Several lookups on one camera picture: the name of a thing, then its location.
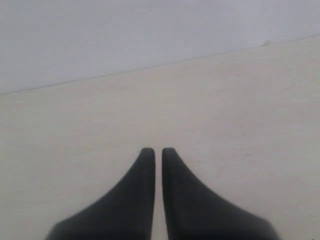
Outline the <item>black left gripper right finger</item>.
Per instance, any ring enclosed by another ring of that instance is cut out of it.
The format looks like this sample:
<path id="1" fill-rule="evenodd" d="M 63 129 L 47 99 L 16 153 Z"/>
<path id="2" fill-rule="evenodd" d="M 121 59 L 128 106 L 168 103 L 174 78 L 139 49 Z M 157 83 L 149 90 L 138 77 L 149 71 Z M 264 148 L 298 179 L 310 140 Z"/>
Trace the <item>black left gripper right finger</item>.
<path id="1" fill-rule="evenodd" d="M 208 188 L 170 147 L 162 150 L 162 196 L 170 240 L 279 238 L 267 220 Z"/>

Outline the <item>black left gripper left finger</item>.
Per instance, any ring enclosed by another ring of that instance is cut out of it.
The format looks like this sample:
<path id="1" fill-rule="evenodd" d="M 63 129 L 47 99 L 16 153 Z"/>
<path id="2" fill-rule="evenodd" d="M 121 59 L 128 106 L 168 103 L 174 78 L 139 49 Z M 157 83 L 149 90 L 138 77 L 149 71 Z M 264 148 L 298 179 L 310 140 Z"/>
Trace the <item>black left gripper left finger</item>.
<path id="1" fill-rule="evenodd" d="M 149 240 L 155 203 L 155 151 L 143 148 L 131 168 L 103 197 L 58 222 L 48 240 Z"/>

